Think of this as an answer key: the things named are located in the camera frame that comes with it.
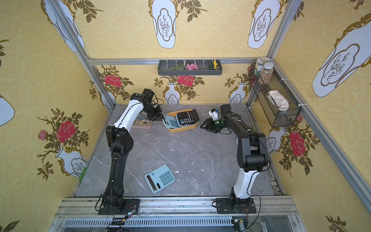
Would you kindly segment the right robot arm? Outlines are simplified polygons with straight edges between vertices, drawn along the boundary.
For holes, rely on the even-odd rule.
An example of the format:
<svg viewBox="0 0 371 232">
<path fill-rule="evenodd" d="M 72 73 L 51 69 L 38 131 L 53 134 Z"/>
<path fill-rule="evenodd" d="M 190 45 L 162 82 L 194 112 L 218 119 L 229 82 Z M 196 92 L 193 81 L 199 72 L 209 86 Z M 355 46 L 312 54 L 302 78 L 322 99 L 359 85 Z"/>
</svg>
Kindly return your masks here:
<svg viewBox="0 0 371 232">
<path fill-rule="evenodd" d="M 223 113 L 219 120 L 208 118 L 201 124 L 201 128 L 212 133 L 221 133 L 222 129 L 227 128 L 237 136 L 237 162 L 240 171 L 231 191 L 230 202 L 231 205 L 246 204 L 251 198 L 257 176 L 269 162 L 268 153 L 264 149 L 264 135 L 255 133 L 237 113 Z"/>
</svg>

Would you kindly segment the light blue calculator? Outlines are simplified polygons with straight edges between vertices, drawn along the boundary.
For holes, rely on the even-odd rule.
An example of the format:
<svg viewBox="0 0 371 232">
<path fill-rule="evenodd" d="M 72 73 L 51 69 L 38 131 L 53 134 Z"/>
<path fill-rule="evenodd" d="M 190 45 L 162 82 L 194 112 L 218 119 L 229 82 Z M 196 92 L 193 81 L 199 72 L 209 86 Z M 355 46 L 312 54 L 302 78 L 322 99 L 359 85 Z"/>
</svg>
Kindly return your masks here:
<svg viewBox="0 0 371 232">
<path fill-rule="evenodd" d="M 175 176 L 167 164 L 145 174 L 144 177 L 153 193 L 161 191 L 175 181 Z"/>
<path fill-rule="evenodd" d="M 174 117 L 174 116 L 163 114 L 163 120 L 162 121 L 164 123 L 164 126 L 167 129 L 176 129 L 176 128 L 180 127 L 176 117 Z"/>
</svg>

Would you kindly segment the large black calculator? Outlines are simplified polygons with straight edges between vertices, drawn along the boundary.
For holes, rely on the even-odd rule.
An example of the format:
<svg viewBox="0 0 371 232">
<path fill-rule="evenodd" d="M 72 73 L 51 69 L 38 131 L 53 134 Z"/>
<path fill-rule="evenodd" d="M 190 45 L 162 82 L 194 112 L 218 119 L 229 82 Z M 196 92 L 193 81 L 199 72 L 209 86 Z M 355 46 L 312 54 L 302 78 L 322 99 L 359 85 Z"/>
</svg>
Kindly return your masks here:
<svg viewBox="0 0 371 232">
<path fill-rule="evenodd" d="M 194 125 L 199 122 L 199 116 L 195 109 L 176 113 L 175 117 L 180 127 Z"/>
</svg>

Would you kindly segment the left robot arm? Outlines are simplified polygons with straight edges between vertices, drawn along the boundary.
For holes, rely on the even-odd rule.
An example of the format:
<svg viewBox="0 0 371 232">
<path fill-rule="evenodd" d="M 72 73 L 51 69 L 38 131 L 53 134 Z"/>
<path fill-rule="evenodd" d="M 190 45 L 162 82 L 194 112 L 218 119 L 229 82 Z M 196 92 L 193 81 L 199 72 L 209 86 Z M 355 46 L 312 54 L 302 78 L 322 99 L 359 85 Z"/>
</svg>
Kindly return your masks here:
<svg viewBox="0 0 371 232">
<path fill-rule="evenodd" d="M 111 169 L 109 182 L 106 191 L 102 195 L 103 203 L 110 207 L 123 207 L 123 177 L 125 165 L 129 152 L 134 146 L 130 130 L 141 112 L 145 112 L 151 121 L 163 118 L 161 107 L 153 103 L 154 92 L 150 89 L 144 89 L 140 93 L 134 93 L 130 97 L 130 102 L 118 119 L 112 126 L 107 126 L 106 137 L 108 147 L 111 152 Z"/>
</svg>

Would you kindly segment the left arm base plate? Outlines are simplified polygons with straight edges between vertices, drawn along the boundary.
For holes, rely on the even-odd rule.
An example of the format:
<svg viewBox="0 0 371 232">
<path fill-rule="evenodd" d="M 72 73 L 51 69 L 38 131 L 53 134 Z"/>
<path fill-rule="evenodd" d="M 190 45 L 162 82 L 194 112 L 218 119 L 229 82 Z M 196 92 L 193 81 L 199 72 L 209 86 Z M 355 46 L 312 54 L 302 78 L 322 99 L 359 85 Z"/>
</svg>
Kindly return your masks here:
<svg viewBox="0 0 371 232">
<path fill-rule="evenodd" d="M 133 214 L 137 214 L 139 205 L 140 199 L 119 199 L 118 202 L 106 199 L 101 203 L 98 215 L 127 215 L 132 210 L 135 210 Z"/>
</svg>

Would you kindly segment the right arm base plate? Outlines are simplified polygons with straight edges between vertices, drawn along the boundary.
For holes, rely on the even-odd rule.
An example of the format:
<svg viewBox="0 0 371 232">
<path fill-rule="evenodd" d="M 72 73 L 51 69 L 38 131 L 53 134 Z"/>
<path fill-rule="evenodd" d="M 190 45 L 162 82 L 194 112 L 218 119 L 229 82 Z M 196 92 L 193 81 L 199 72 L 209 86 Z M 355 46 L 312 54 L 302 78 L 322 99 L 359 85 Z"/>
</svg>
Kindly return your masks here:
<svg viewBox="0 0 371 232">
<path fill-rule="evenodd" d="M 218 214 L 255 214 L 257 212 L 252 198 L 217 198 L 213 201 L 212 206 L 216 208 Z"/>
</svg>

